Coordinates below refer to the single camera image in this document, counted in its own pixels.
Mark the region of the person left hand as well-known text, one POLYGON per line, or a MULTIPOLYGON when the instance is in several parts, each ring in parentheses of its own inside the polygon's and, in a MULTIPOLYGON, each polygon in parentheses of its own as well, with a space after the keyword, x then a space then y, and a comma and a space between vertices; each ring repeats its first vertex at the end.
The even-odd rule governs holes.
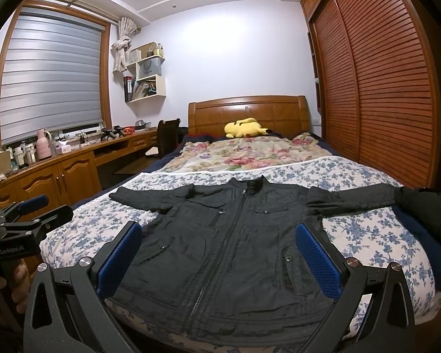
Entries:
POLYGON ((25 260, 21 259, 12 263, 11 272, 6 273, 5 276, 9 279, 7 280, 0 276, 0 289, 9 286, 11 288, 11 300, 14 305, 16 305, 16 311, 19 314, 25 313, 31 287, 30 276, 25 260))

